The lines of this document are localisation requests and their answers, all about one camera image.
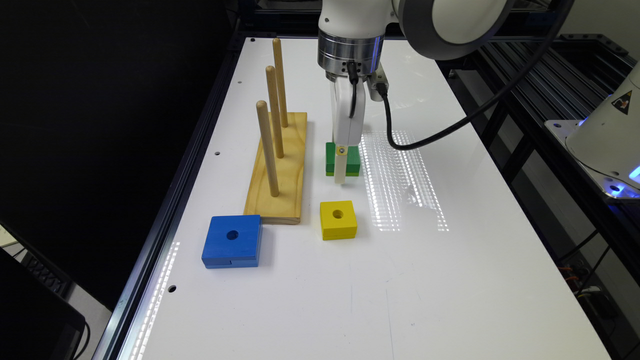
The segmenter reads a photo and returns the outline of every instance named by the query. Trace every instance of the wooden peg board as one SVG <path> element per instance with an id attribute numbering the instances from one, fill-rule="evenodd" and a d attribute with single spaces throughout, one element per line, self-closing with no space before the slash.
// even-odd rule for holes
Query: wooden peg board
<path id="1" fill-rule="evenodd" d="M 307 113 L 288 113 L 287 119 L 289 126 L 282 129 L 284 157 L 276 158 L 280 195 L 270 194 L 261 140 L 244 207 L 244 215 L 260 215 L 264 224 L 300 223 Z"/>

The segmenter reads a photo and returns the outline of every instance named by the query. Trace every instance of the hole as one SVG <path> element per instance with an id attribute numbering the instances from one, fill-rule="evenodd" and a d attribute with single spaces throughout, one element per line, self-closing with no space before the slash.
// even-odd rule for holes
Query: hole
<path id="1" fill-rule="evenodd" d="M 231 230 L 227 233 L 227 239 L 229 240 L 235 240 L 238 238 L 238 232 L 235 230 Z"/>

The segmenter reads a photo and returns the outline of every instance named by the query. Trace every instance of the table surface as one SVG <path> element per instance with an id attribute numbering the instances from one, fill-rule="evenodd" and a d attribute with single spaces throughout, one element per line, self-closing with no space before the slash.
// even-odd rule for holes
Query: table surface
<path id="1" fill-rule="evenodd" d="M 325 176 L 316 46 L 283 39 L 288 109 L 309 119 L 301 223 L 264 225 L 257 268 L 200 259 L 211 217 L 242 214 L 249 188 L 273 56 L 270 39 L 247 40 L 121 358 L 609 359 L 470 126 L 396 152 L 382 104 L 368 101 L 361 176 Z M 464 116 L 436 63 L 406 42 L 385 41 L 382 62 L 400 141 Z M 353 201 L 358 234 L 322 241 L 320 202 L 338 200 Z"/>

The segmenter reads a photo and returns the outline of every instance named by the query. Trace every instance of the square block with hole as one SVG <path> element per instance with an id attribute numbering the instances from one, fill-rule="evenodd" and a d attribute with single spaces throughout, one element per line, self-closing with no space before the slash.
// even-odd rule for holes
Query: square block with hole
<path id="1" fill-rule="evenodd" d="M 207 269 L 258 266 L 260 215 L 214 216 L 202 252 Z"/>
<path id="2" fill-rule="evenodd" d="M 356 213 L 351 201 L 320 203 L 322 240 L 353 239 L 358 232 Z"/>

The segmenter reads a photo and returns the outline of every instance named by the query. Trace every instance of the blue light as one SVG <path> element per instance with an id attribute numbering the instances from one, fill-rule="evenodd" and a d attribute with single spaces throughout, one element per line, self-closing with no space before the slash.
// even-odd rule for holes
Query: blue light
<path id="1" fill-rule="evenodd" d="M 622 193 L 622 190 L 624 190 L 624 186 L 620 186 L 618 189 L 619 189 L 618 191 L 615 191 L 615 190 L 611 191 L 611 195 L 614 196 L 614 197 L 618 197 L 618 195 L 620 195 Z"/>
<path id="2" fill-rule="evenodd" d="M 379 44 L 380 44 L 380 36 L 376 38 L 376 43 L 373 46 L 373 62 L 371 63 L 371 66 L 373 67 L 375 67 L 378 62 L 378 45 Z"/>
<path id="3" fill-rule="evenodd" d="M 640 166 L 638 166 L 635 170 L 631 172 L 631 174 L 629 174 L 629 179 L 635 182 L 640 182 Z"/>

